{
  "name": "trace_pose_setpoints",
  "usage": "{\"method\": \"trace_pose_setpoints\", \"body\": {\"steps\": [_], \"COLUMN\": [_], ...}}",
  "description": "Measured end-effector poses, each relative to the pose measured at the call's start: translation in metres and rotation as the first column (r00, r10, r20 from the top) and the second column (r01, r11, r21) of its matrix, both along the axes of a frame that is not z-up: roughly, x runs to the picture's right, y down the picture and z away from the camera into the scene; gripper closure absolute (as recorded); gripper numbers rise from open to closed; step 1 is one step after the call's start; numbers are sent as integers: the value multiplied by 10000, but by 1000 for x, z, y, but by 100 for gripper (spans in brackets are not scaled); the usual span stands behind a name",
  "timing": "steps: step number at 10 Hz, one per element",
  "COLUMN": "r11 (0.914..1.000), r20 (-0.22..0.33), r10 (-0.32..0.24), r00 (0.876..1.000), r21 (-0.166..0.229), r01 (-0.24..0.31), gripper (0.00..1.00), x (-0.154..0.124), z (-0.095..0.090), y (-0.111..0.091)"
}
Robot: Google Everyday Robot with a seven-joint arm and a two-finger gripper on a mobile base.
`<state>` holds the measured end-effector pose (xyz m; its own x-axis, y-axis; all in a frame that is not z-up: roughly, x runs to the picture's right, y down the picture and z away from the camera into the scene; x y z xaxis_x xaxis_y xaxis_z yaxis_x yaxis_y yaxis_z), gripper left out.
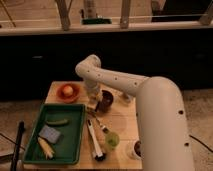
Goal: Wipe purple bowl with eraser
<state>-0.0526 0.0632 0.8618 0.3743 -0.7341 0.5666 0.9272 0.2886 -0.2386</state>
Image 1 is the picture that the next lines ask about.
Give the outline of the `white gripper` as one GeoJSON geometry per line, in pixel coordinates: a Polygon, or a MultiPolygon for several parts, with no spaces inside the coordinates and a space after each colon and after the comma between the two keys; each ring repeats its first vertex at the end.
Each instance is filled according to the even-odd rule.
{"type": "Polygon", "coordinates": [[[90,102],[97,102],[99,100],[99,96],[100,96],[99,83],[95,81],[87,80],[85,82],[85,89],[90,102]]]}

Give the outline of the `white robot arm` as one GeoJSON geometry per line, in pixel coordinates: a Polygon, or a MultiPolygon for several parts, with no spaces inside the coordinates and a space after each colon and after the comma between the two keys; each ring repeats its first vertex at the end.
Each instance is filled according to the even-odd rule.
{"type": "Polygon", "coordinates": [[[173,81],[103,69],[96,55],[75,72],[89,92],[105,84],[135,98],[143,171],[195,171],[183,97],[173,81]]]}

